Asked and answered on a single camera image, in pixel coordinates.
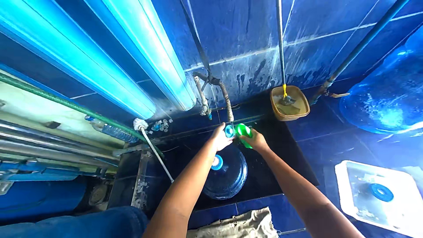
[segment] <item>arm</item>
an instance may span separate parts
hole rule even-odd
[[[252,138],[240,138],[263,156],[280,188],[314,238],[364,238],[326,196],[269,148],[262,134],[254,129],[252,132]]]
[[[206,182],[216,152],[233,138],[226,138],[225,123],[214,130],[211,138],[194,156],[162,198],[144,232],[144,238],[186,237],[188,220]]]

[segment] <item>blue tiled wall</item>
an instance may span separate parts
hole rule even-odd
[[[188,112],[174,110],[163,93],[83,0],[56,2],[154,99],[158,110],[153,119],[165,118],[167,115],[175,119],[198,113],[198,104]],[[177,0],[152,2],[192,83],[191,73],[203,69],[181,6]],[[301,89],[322,84],[393,2],[284,0],[288,84]],[[189,3],[211,69],[225,83],[233,105],[281,85],[274,1],[192,0]],[[338,79],[361,77],[370,72],[384,55],[400,45],[422,21],[423,4],[418,0],[410,0]],[[132,115],[113,107],[106,99],[22,46],[3,35],[0,36],[0,43],[0,63],[81,105],[131,124]],[[207,86],[205,95],[212,108],[225,106],[218,87]]]

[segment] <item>plastic water bottle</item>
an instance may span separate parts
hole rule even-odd
[[[88,115],[85,116],[85,120],[89,121],[91,126],[95,130],[102,132],[106,135],[109,135],[111,137],[114,137],[116,139],[119,139],[119,140],[122,140],[122,141],[125,141],[125,142],[128,142],[128,143],[135,143],[139,140],[138,137],[135,137],[135,136],[123,131],[120,128],[106,124],[106,123],[104,123],[104,122],[102,122],[98,119],[95,119],[91,116],[88,116]]]
[[[352,124],[380,134],[423,130],[423,27],[343,97],[340,110]]]

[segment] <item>green bottle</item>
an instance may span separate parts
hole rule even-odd
[[[235,127],[235,133],[236,133],[236,135],[239,137],[239,136],[248,136],[248,137],[250,137],[250,138],[252,138],[253,137],[253,133],[251,133],[251,129],[248,127],[248,126],[246,126],[246,125],[244,125],[243,123],[239,123],[236,127]],[[243,143],[243,145],[246,147],[246,148],[250,148],[250,149],[252,149],[252,147],[250,146],[250,144],[248,144],[245,140],[243,140],[243,139],[240,139],[241,140],[241,143]]]

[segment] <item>white plastic tray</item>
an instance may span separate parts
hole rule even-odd
[[[337,164],[335,173],[346,214],[414,238],[423,237],[423,199],[411,175],[353,161]],[[377,199],[368,189],[372,183],[389,188],[393,200]]]

